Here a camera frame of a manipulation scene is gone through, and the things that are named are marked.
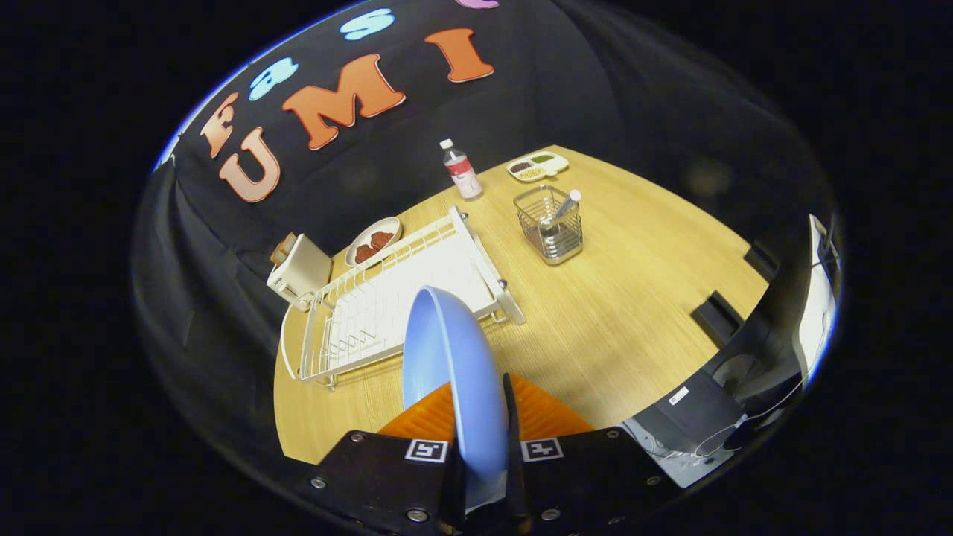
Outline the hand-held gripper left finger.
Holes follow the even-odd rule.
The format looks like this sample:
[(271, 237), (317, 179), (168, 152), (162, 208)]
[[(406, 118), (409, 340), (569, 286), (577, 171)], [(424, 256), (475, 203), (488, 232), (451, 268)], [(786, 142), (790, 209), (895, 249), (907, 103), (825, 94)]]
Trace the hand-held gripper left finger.
[(465, 519), (465, 465), (450, 383), (377, 433), (350, 430), (317, 465), (302, 465), (297, 496), (377, 535), (456, 535)]

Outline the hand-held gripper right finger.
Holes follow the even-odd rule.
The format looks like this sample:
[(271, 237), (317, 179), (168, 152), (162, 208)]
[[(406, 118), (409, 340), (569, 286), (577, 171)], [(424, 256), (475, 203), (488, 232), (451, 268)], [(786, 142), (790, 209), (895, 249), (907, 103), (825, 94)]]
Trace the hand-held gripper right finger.
[(511, 535), (616, 535), (682, 497), (682, 488), (621, 427), (521, 440), (513, 377), (505, 503)]

